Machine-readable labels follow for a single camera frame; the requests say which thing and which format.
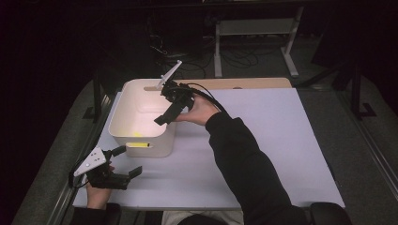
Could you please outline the yellow shuttlecock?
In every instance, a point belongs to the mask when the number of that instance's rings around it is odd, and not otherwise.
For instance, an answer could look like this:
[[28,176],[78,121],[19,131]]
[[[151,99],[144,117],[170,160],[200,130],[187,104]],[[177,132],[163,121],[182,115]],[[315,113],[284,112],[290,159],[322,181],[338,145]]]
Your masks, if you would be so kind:
[[[140,134],[139,132],[133,132],[132,137],[134,138],[143,138],[143,135]],[[127,142],[126,143],[127,147],[131,148],[147,148],[150,146],[149,142]]]

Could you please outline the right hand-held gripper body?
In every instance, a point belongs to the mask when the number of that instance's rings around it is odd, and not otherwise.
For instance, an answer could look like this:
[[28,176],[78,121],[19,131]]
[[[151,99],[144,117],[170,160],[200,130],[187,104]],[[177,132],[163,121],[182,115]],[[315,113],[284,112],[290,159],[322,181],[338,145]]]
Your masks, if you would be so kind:
[[177,60],[176,64],[171,69],[161,75],[161,80],[156,85],[156,89],[160,90],[161,95],[169,102],[173,104],[181,104],[183,109],[188,108],[190,110],[193,107],[191,89],[188,85],[177,83],[173,80],[174,73],[181,64],[182,62]]

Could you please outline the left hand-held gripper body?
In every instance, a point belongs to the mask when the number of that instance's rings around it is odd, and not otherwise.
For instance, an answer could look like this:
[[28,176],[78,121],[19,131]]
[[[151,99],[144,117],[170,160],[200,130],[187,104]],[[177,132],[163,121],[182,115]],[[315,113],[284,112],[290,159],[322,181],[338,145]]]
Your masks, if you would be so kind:
[[73,169],[73,176],[85,175],[94,188],[126,189],[130,179],[128,174],[114,173],[110,168],[112,150],[104,151],[95,147]]

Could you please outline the white metal desk frame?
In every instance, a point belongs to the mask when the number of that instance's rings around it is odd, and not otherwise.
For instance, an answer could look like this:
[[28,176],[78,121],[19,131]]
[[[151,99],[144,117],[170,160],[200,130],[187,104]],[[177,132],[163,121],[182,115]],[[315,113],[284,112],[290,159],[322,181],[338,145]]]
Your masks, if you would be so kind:
[[214,72],[216,78],[222,77],[220,39],[225,36],[242,35],[288,35],[287,43],[281,47],[284,62],[293,78],[299,75],[290,55],[304,7],[297,9],[292,18],[232,20],[217,22],[215,26]]

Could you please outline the person's right hand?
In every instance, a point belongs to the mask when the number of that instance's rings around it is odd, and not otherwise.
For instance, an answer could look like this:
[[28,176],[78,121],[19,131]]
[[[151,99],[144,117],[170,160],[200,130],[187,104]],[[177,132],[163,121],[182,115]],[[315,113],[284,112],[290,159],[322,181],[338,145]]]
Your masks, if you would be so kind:
[[219,112],[219,109],[204,97],[194,94],[193,100],[194,103],[191,110],[181,113],[176,118],[176,122],[191,122],[204,126],[210,117]]

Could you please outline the white plastic storage bin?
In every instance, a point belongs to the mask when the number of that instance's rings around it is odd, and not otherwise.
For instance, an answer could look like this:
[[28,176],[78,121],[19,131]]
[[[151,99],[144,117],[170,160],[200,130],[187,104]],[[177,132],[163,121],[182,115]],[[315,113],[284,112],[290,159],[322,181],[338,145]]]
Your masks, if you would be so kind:
[[[176,124],[159,126],[154,120],[171,103],[156,89],[159,79],[135,79],[126,82],[116,102],[108,131],[119,145],[130,142],[148,142],[147,148],[126,146],[126,154],[133,158],[165,158],[172,153]],[[139,132],[143,138],[132,137]]]

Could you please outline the black metal stand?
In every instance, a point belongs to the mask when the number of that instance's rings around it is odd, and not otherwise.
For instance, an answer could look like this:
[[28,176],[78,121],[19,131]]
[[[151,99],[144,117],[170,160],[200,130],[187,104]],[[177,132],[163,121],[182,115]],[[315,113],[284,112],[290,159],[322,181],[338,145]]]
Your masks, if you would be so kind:
[[97,123],[101,116],[103,99],[102,87],[98,73],[94,75],[92,83],[94,105],[85,110],[83,119],[92,119],[94,123]]
[[332,83],[337,91],[344,91],[351,84],[349,109],[358,120],[375,117],[376,113],[369,103],[360,102],[361,72],[356,62],[346,61],[338,67],[338,74]]

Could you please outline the person's left hand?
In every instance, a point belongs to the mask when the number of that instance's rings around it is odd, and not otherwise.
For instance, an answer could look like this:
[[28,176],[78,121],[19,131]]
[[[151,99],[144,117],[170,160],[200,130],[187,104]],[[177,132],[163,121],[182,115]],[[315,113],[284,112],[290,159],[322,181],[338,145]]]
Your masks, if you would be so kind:
[[92,187],[90,183],[86,185],[87,207],[90,209],[105,210],[107,202],[111,197],[112,191],[108,188]]

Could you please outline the white table cover sheet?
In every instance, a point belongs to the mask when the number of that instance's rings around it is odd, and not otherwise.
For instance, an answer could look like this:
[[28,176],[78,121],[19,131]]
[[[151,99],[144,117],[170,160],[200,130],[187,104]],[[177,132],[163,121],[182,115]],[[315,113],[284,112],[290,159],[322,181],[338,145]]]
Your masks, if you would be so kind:
[[[292,204],[344,202],[296,89],[215,90],[212,94],[253,133]],[[181,122],[168,157],[113,158],[119,173],[136,167],[143,172],[127,189],[114,191],[112,202],[141,210],[237,210],[239,204],[216,166],[208,138],[203,127]]]

